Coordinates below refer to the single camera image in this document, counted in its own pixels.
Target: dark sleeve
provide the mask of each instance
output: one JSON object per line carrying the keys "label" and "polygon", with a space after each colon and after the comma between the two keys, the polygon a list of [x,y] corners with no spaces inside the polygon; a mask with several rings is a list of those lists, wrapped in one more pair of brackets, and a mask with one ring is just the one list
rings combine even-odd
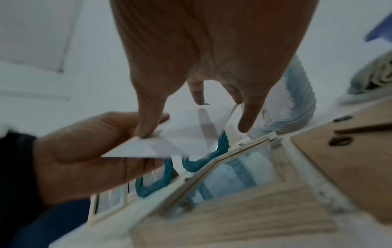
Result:
{"label": "dark sleeve", "polygon": [[40,213],[33,169],[33,143],[36,137],[8,132],[0,139],[0,247]]}

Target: ceiling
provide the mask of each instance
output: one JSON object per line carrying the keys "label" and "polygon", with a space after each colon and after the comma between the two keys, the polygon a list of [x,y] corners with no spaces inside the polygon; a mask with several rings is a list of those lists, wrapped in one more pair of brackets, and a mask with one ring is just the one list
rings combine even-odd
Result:
{"label": "ceiling", "polygon": [[0,59],[58,72],[82,0],[0,1]]}

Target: teal rope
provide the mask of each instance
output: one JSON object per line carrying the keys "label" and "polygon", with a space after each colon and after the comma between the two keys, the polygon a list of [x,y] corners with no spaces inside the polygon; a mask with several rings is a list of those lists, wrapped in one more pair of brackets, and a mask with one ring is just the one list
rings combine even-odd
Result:
{"label": "teal rope", "polygon": [[225,154],[229,150],[229,139],[227,138],[226,132],[223,131],[218,139],[218,149],[211,153],[209,156],[199,159],[198,161],[189,161],[188,158],[182,158],[182,164],[184,169],[189,172],[197,172],[208,164],[212,159]]}
{"label": "teal rope", "polygon": [[165,171],[163,177],[156,181],[155,183],[151,184],[150,186],[144,187],[143,186],[143,177],[139,177],[136,179],[135,188],[136,193],[139,197],[147,197],[150,194],[154,193],[161,188],[164,188],[169,185],[170,181],[173,179],[173,161],[172,159],[165,159]]}

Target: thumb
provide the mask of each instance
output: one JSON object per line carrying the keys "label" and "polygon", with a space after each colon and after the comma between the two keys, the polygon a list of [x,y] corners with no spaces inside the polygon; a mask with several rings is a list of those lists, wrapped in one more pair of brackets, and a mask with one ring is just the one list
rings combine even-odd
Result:
{"label": "thumb", "polygon": [[158,126],[167,97],[159,96],[140,87],[135,87],[138,97],[138,125],[134,136],[145,138],[152,134]]}

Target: black clip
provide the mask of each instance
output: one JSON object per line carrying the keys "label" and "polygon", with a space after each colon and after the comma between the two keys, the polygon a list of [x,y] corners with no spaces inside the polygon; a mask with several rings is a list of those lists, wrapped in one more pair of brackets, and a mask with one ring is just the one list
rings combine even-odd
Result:
{"label": "black clip", "polygon": [[330,146],[345,146],[349,145],[353,140],[354,138],[350,136],[337,136],[330,139],[328,143]]}
{"label": "black clip", "polygon": [[333,122],[341,122],[341,121],[347,121],[352,119],[353,117],[351,115],[346,115],[337,119],[334,119]]}

